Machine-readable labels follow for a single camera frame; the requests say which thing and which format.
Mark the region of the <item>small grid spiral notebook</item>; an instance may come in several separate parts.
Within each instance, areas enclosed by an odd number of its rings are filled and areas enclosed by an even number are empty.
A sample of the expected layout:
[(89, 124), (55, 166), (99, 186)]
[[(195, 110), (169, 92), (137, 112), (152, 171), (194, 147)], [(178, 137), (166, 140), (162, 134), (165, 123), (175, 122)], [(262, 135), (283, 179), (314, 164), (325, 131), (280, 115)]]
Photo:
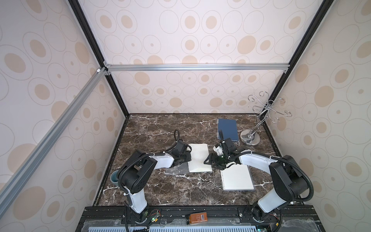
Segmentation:
[(209, 156), (207, 144), (189, 144), (191, 150), (191, 161), (188, 162), (188, 170), (190, 173), (211, 172), (210, 165), (204, 164), (204, 161)]

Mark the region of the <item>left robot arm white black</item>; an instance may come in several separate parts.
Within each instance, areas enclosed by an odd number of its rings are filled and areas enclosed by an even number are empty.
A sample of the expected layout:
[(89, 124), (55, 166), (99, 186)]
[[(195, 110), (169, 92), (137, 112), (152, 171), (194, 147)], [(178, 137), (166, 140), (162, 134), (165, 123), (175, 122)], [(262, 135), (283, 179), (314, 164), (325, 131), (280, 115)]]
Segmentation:
[(179, 140), (170, 149), (145, 153), (136, 150), (117, 172), (117, 185), (128, 197), (131, 210), (137, 214), (147, 208), (144, 187), (156, 169), (173, 168), (191, 161), (192, 147)]

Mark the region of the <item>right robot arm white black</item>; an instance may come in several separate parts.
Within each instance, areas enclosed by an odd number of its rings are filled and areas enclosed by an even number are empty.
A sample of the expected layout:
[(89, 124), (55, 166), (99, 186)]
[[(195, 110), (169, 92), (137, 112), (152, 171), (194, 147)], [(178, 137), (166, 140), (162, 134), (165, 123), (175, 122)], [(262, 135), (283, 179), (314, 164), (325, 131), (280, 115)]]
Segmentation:
[(237, 148), (230, 138), (222, 140), (213, 150), (204, 164), (214, 169), (225, 170), (235, 163), (251, 166), (271, 175), (273, 189), (256, 201), (251, 209), (256, 222), (263, 222), (277, 208), (294, 201), (308, 202), (314, 196), (314, 186), (309, 176), (289, 155), (278, 157)]

